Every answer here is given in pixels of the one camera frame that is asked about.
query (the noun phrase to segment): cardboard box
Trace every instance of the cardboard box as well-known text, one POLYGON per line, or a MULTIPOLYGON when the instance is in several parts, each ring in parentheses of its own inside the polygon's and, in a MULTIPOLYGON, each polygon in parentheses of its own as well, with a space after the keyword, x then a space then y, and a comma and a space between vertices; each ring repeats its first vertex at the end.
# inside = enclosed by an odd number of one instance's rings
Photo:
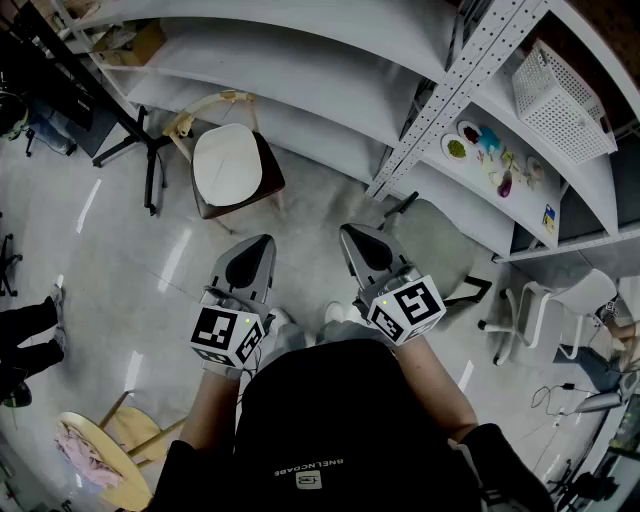
POLYGON ((166 40, 159 19, 132 21, 111 27, 93 51, 112 66, 144 66, 166 40))

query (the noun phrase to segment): perforated metal upright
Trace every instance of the perforated metal upright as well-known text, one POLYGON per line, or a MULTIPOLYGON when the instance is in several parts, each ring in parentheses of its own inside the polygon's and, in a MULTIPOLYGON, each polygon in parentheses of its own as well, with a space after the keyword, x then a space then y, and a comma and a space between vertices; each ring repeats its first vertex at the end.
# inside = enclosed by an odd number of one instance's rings
POLYGON ((553 0, 494 0, 434 89, 424 108, 391 153, 367 194, 384 199, 397 181, 437 143, 475 92, 496 73, 553 0))

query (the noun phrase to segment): small box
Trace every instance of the small box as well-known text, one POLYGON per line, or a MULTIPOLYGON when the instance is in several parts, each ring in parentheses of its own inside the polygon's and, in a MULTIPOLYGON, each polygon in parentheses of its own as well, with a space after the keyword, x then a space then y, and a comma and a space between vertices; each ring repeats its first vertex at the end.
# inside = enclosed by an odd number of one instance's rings
POLYGON ((402 345, 432 329, 445 313, 444 302, 433 279, 425 276, 376 297, 367 320, 394 345, 402 345))
POLYGON ((187 339, 204 361, 242 369, 264 338, 260 316, 218 306, 191 306, 187 339))
POLYGON ((128 21, 113 26, 93 45, 112 66, 144 66, 167 40, 160 20, 128 21))

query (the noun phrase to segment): blue object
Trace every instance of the blue object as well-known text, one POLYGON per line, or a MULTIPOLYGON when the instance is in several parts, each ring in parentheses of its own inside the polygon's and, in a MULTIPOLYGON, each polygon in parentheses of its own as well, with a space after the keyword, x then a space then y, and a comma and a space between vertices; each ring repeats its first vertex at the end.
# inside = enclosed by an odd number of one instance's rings
POLYGON ((480 137, 478 137, 478 144, 480 144, 487 153, 492 151, 500 151, 502 143, 498 136, 488 126, 480 125, 480 137))

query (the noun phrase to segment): black pants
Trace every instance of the black pants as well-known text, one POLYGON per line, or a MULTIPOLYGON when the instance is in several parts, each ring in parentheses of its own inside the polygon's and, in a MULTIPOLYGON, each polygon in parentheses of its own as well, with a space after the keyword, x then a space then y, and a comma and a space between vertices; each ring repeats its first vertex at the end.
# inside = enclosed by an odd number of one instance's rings
POLYGON ((0 313, 0 400, 4 400, 25 379, 64 358, 58 343, 51 340, 26 348, 18 345, 58 323, 51 297, 39 306, 0 313))

